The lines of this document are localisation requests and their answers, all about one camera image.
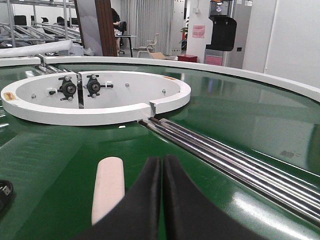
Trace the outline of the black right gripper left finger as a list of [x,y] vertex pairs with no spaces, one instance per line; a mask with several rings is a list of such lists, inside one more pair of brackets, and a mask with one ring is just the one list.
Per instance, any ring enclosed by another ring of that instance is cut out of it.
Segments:
[[124,198],[76,240],[156,240],[161,207],[162,162],[149,157]]

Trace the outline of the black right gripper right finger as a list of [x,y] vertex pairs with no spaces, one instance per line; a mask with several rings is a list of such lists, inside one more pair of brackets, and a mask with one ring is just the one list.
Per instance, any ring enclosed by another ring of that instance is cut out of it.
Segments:
[[162,172],[163,208],[169,240],[262,240],[216,205],[185,172],[178,157],[166,155]]

